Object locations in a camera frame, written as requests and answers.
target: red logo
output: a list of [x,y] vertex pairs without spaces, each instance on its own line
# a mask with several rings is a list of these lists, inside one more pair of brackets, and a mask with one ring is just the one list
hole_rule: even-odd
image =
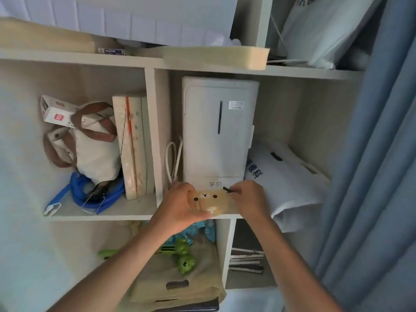
[[55,114],[54,119],[62,121],[64,119],[64,115]]

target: blue curtain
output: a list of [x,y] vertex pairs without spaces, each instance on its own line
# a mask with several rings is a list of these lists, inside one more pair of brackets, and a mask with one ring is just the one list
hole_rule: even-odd
[[346,311],[416,311],[416,0],[387,0],[312,265]]

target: person's right hand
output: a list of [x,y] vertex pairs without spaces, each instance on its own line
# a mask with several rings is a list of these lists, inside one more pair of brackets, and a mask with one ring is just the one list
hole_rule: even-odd
[[270,218],[270,210],[263,186],[253,180],[243,180],[230,187],[230,193],[240,215],[247,221]]

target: white box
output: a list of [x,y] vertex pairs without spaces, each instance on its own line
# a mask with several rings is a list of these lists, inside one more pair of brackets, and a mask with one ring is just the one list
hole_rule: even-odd
[[184,77],[184,181],[197,190],[243,180],[259,83]]
[[[71,116],[74,115],[80,108],[81,106],[76,106],[47,95],[42,95],[40,98],[42,117],[47,123],[76,129],[71,121]],[[114,111],[111,107],[104,109],[97,114],[83,115],[81,119],[82,128],[87,128],[100,119],[111,117],[113,115]]]

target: white cord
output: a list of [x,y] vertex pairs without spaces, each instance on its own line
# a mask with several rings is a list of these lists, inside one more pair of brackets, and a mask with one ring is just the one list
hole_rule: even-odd
[[[169,148],[170,146],[174,146],[174,162],[172,166],[172,171],[169,168]],[[182,141],[182,138],[179,136],[179,149],[178,149],[178,155],[176,155],[176,145],[174,142],[169,142],[165,149],[165,166],[166,166],[166,173],[168,174],[169,184],[177,180],[178,178],[178,168],[179,168],[179,161],[180,161],[180,155],[182,153],[182,146],[184,145],[184,142]]]
[[286,56],[287,56],[287,55],[289,54],[288,49],[287,49],[287,47],[286,47],[286,44],[284,43],[283,37],[282,37],[282,35],[280,34],[280,31],[279,31],[279,27],[278,27],[278,25],[276,24],[276,21],[275,21],[275,19],[274,19],[274,17],[273,17],[273,15],[272,15],[272,14],[270,14],[270,19],[271,19],[271,21],[272,21],[272,24],[273,24],[273,26],[274,26],[275,30],[276,30],[276,31],[277,31],[277,33],[278,33],[279,39],[282,41],[282,45],[283,45],[284,49],[286,50]]

